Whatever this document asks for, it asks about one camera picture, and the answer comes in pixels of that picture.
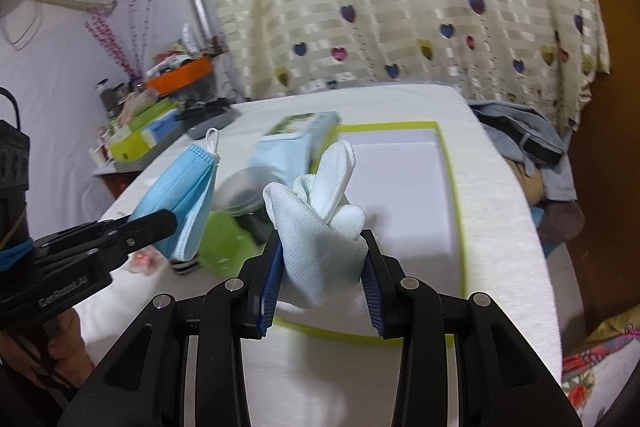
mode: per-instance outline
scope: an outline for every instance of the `black strap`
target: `black strap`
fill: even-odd
[[[15,109],[15,126],[17,127],[18,131],[21,131],[20,128],[20,112],[18,111],[18,103],[15,101],[14,96],[6,89],[4,89],[4,87],[0,87],[0,94],[2,96],[4,96],[5,98],[7,98],[9,100],[9,102],[11,102],[14,105],[14,109]]]
[[[526,135],[519,129],[515,128],[513,123],[511,123],[511,120],[506,116],[487,116],[476,111],[474,111],[474,115],[476,115],[476,118],[478,118],[481,123],[505,133],[509,138],[516,142],[516,144],[526,152],[527,155],[532,156],[533,159],[537,159],[538,163],[544,163],[551,166],[558,165],[558,162],[564,155],[564,153],[559,153],[544,147],[533,139],[524,140],[523,143],[522,139]]]

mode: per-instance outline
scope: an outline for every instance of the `tissue box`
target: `tissue box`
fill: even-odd
[[[283,118],[255,146],[250,167],[268,167],[289,185],[318,169],[322,152],[336,136],[340,116],[334,111],[294,114]]]
[[[111,137],[108,143],[111,155],[123,162],[138,160],[162,137],[175,129],[175,113],[175,103],[165,99],[139,114]],[[163,120],[165,115],[170,115],[170,120]],[[150,125],[151,131],[145,133]]]
[[[175,120],[177,113],[177,109],[172,109],[149,122],[142,130],[142,137],[149,148],[155,146],[162,138],[180,127],[180,122]]]

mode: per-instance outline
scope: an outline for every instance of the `screw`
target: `screw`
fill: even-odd
[[[242,282],[242,279],[238,279],[238,277],[233,277],[233,279],[225,282],[225,288],[230,292],[242,289],[242,286],[244,286],[244,282]]]
[[[488,306],[489,304],[491,304],[491,297],[486,293],[476,293],[474,295],[474,302],[478,306]]]
[[[414,277],[404,277],[400,281],[400,285],[405,290],[415,290],[418,286],[420,286],[420,281],[418,281]]]
[[[171,297],[166,293],[163,293],[161,295],[156,295],[153,302],[154,306],[160,310],[162,308],[166,308],[169,305],[169,303],[171,302]]]

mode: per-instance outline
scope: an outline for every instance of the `orange basket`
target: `orange basket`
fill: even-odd
[[[146,83],[146,87],[155,89],[162,96],[193,84],[211,71],[213,71],[213,67],[207,57],[197,58],[177,70],[156,76]]]

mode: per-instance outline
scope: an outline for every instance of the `mask ear loop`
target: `mask ear loop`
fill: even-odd
[[[216,160],[220,161],[220,155],[218,154],[218,142],[220,141],[220,133],[215,127],[211,127],[207,134],[204,137],[205,142],[207,143],[207,151],[209,154],[213,156]]]

